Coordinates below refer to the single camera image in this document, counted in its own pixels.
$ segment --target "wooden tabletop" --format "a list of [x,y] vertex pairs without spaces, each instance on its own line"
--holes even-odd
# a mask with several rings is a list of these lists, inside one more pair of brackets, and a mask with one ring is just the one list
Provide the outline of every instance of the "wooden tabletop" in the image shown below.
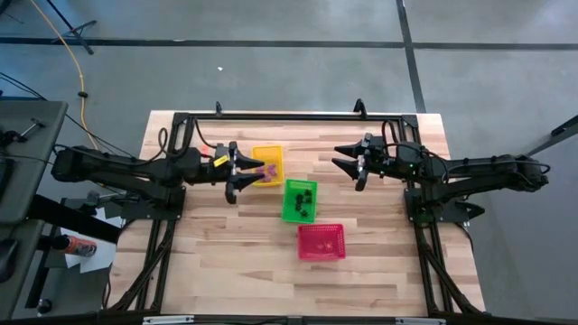
[[[158,151],[157,134],[170,129],[172,111],[151,112],[142,158]],[[418,115],[422,142],[449,158],[442,118]],[[247,156],[255,145],[284,148],[285,178],[318,182],[317,223],[345,227],[347,257],[303,262],[296,225],[281,221],[283,187],[248,187],[229,205],[224,185],[187,186],[187,200],[172,244],[163,313],[333,316],[427,314],[412,225],[400,181],[370,176],[366,189],[331,163],[335,145],[380,134],[379,122],[200,121],[210,143],[238,142]],[[202,147],[195,134],[192,145]],[[143,267],[151,222],[136,221],[121,236],[111,272],[109,305]],[[446,267],[478,308],[484,309],[470,242],[452,224],[440,225]],[[154,274],[151,289],[154,291]],[[433,276],[442,306],[437,276]]]

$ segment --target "concrete floor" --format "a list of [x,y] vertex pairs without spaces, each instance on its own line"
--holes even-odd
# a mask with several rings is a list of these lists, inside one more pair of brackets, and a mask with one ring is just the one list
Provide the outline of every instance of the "concrete floor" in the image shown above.
[[[98,24],[85,31],[95,38],[402,41],[395,0],[54,2],[72,23],[97,19]],[[39,3],[64,31],[50,8]],[[572,32],[578,27],[578,2],[572,0],[406,0],[406,9],[414,42],[578,42]],[[0,16],[0,37],[52,37],[28,1],[15,0],[7,12],[23,24]],[[355,99],[363,98],[370,111],[415,112],[404,49],[93,49],[89,56],[73,48],[90,94],[89,126],[134,154],[154,109],[207,109],[219,100],[224,109],[350,111]],[[415,51],[425,108],[442,114],[453,157],[525,153],[575,115],[576,54]],[[49,99],[69,102],[69,114],[79,117],[78,75],[63,47],[0,45],[0,70]],[[9,85],[0,88],[6,95],[23,94]],[[132,127],[120,127],[121,121],[130,121]],[[59,142],[89,144],[68,122]],[[88,183],[58,183],[46,175],[39,191],[58,200],[94,189]],[[488,311],[555,318],[529,309],[504,241],[508,234],[484,217],[472,222],[471,233]],[[54,314],[95,310],[105,278],[105,273],[53,272],[44,295],[56,301]],[[56,286],[71,294],[57,298]],[[32,315],[22,309],[17,313]]]

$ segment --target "yellow cable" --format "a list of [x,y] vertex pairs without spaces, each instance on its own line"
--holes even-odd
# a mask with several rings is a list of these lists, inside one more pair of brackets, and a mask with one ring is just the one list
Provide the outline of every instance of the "yellow cable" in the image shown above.
[[[46,16],[46,14],[44,14],[44,12],[42,11],[42,9],[36,4],[36,2],[34,2],[34,0],[30,0],[30,2],[33,3],[34,7],[36,7],[36,10],[38,10],[38,13],[42,15],[42,18],[44,18],[44,20],[46,21],[46,23],[52,28],[52,30],[54,31],[54,33],[56,33],[56,35],[58,36],[59,39],[61,39],[62,44],[64,44],[64,46],[66,47],[66,50],[69,52],[72,60],[74,61],[74,64],[76,65],[76,69],[79,71],[79,78],[80,78],[80,91],[84,92],[84,76],[82,76],[82,69],[80,68],[79,62],[76,60],[76,57],[74,56],[74,53],[72,52],[72,50],[70,49],[70,46],[66,43],[66,41],[64,41],[64,39],[62,38],[62,36],[58,33],[58,30],[56,30],[56,28],[54,28],[54,25],[52,25],[51,20],[48,19],[48,17]],[[84,111],[85,111],[85,98],[81,97],[80,98],[80,122],[82,123],[82,126],[84,126],[85,129],[87,129],[87,131],[89,131],[89,127],[87,126],[87,122],[84,120]],[[92,137],[92,135],[90,135],[89,133],[87,133],[87,135],[89,136],[90,142],[92,143],[92,145],[94,146],[95,149],[98,150],[98,144],[95,141],[95,139]]]

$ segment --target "yellow basket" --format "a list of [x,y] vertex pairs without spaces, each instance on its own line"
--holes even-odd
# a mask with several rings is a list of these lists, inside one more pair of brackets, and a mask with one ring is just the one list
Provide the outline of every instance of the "yellow basket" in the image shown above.
[[283,184],[283,147],[281,145],[258,145],[251,151],[253,159],[265,162],[265,166],[255,169],[265,178],[253,183],[255,186],[277,186]]

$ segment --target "spray can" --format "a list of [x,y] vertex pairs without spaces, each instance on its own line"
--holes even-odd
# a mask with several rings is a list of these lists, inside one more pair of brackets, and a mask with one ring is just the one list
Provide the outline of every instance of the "spray can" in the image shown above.
[[97,252],[97,243],[75,236],[62,235],[52,240],[52,248],[64,254],[91,257]]

